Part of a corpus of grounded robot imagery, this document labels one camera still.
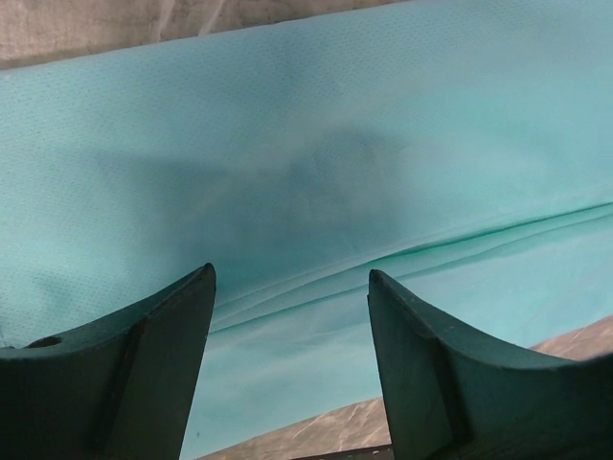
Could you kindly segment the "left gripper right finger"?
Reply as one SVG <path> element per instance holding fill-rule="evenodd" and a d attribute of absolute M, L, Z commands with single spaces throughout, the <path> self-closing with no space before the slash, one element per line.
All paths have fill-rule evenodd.
<path fill-rule="evenodd" d="M 368 307 L 398 459 L 608 459 L 612 358 L 483 333 L 372 270 Z"/>

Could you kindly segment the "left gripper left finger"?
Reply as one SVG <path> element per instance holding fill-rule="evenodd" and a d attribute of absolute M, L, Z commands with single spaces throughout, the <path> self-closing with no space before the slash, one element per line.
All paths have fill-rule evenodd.
<path fill-rule="evenodd" d="M 176 459 L 216 297 L 205 264 L 75 329 L 1 351 L 5 459 Z"/>

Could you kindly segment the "teal t shirt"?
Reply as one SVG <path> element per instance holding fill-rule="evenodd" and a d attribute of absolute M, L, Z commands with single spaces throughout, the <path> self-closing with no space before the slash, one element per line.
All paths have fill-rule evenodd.
<path fill-rule="evenodd" d="M 181 455 L 380 394 L 379 269 L 531 346 L 612 312 L 612 5 L 414 1 L 1 75 L 1 341 L 204 264 Z"/>

